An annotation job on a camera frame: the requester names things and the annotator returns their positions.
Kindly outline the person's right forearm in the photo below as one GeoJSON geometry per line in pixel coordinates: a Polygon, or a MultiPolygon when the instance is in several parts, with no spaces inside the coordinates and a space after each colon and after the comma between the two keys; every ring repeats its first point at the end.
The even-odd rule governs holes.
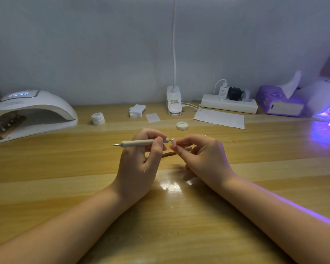
{"type": "Polygon", "coordinates": [[[330,264],[330,219],[234,174],[222,196],[298,264],[330,264]]]}

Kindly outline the small white gel jar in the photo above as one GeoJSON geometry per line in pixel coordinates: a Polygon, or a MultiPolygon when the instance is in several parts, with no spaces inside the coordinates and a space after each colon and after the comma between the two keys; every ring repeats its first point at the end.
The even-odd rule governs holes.
{"type": "Polygon", "coordinates": [[[91,116],[93,125],[99,126],[105,124],[105,118],[103,113],[97,112],[91,116]]]}

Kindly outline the white paper sheet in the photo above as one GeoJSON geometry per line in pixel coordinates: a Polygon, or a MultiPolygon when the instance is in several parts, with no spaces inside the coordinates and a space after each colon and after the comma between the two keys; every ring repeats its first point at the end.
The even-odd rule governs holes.
{"type": "Polygon", "coordinates": [[[193,119],[226,127],[245,129],[244,116],[239,114],[202,109],[196,112],[193,119]]]}

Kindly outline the white nail curing lamp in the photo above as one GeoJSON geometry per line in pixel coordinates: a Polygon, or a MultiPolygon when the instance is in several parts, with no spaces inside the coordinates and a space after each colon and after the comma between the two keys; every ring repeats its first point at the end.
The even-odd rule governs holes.
{"type": "Polygon", "coordinates": [[[0,98],[0,143],[76,126],[76,111],[43,90],[24,90],[0,98]]]}

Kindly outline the white tissue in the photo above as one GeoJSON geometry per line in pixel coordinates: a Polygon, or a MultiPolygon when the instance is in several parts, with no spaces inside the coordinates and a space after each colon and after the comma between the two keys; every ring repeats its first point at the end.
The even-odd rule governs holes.
{"type": "Polygon", "coordinates": [[[281,88],[282,92],[284,93],[285,97],[289,99],[292,94],[297,89],[299,82],[302,77],[301,71],[296,71],[294,76],[285,84],[278,85],[277,87],[281,88]]]}

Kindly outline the white nail dotting pen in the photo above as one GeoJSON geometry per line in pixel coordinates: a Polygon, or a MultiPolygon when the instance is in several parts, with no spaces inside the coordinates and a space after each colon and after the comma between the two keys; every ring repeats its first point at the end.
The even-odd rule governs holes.
{"type": "Polygon", "coordinates": [[[148,139],[148,140],[131,140],[131,141],[122,141],[118,144],[113,144],[112,146],[119,146],[122,148],[127,147],[139,147],[139,146],[149,146],[152,145],[154,142],[154,139],[148,139]]]}

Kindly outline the person's left forearm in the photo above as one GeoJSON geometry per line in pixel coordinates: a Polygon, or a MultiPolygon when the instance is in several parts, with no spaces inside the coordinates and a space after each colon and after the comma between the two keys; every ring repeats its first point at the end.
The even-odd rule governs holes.
{"type": "Polygon", "coordinates": [[[132,206],[107,187],[75,207],[0,245],[0,264],[76,264],[132,206]]]}

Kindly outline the person's right hand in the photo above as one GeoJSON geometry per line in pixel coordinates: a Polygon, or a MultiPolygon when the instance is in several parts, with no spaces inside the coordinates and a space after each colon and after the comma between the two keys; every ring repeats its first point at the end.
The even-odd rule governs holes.
{"type": "Polygon", "coordinates": [[[191,170],[216,193],[222,194],[226,183],[236,176],[229,165],[223,144],[201,134],[190,134],[176,142],[176,147],[184,147],[194,154],[193,161],[185,163],[186,169],[191,170]]]}

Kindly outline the black plug adapter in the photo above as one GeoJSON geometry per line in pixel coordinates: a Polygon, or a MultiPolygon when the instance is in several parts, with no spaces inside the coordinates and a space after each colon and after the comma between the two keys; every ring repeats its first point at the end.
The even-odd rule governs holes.
{"type": "Polygon", "coordinates": [[[228,89],[228,99],[232,101],[240,101],[242,96],[242,90],[237,87],[229,87],[228,89]]]}

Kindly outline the person's left hand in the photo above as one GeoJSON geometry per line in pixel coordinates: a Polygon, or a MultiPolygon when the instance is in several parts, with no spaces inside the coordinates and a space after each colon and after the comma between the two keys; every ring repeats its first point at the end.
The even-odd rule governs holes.
{"type": "MultiPolygon", "coordinates": [[[[132,140],[148,140],[157,137],[167,138],[156,129],[142,128],[132,140]]],[[[158,170],[146,170],[149,146],[124,148],[120,157],[119,169],[110,187],[121,200],[123,209],[129,209],[142,199],[151,189],[158,170]]]]}

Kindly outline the white gooseneck clip lamp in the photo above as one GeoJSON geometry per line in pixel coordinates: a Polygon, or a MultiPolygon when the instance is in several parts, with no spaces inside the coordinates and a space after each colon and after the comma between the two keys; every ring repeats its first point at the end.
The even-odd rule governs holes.
{"type": "Polygon", "coordinates": [[[179,116],[182,114],[182,98],[179,87],[176,85],[177,79],[177,63],[176,63],[176,47],[175,47],[175,31],[176,31],[176,6],[177,0],[173,0],[172,13],[172,58],[173,58],[173,85],[167,87],[166,107],[170,116],[179,116]]]}

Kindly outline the nail lamp with purple light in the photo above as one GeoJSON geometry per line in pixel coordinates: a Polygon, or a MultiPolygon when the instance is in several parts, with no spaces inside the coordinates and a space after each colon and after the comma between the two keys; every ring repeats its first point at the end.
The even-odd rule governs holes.
{"type": "Polygon", "coordinates": [[[305,116],[318,121],[330,121],[330,79],[318,80],[300,88],[296,95],[305,102],[305,116]]]}

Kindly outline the purple tissue box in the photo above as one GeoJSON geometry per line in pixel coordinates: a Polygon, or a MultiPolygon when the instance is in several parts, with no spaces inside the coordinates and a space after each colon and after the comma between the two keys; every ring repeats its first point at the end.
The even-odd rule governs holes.
{"type": "Polygon", "coordinates": [[[306,102],[296,94],[287,98],[281,87],[262,85],[255,98],[266,114],[299,117],[306,102]]]}

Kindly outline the white power strip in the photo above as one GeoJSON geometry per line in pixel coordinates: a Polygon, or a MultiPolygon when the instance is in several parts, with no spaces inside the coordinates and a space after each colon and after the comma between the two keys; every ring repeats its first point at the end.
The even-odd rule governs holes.
{"type": "Polygon", "coordinates": [[[236,111],[242,113],[256,114],[258,105],[254,99],[249,102],[220,99],[217,95],[204,94],[200,103],[201,107],[220,109],[225,111],[236,111]]]}

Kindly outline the stack of white cotton pads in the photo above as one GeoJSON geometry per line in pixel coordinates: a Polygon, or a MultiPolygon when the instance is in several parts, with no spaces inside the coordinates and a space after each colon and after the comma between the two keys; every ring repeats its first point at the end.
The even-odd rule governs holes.
{"type": "Polygon", "coordinates": [[[146,109],[146,105],[140,105],[136,104],[133,107],[129,108],[129,118],[130,119],[135,119],[135,118],[142,118],[142,113],[146,109]]]}

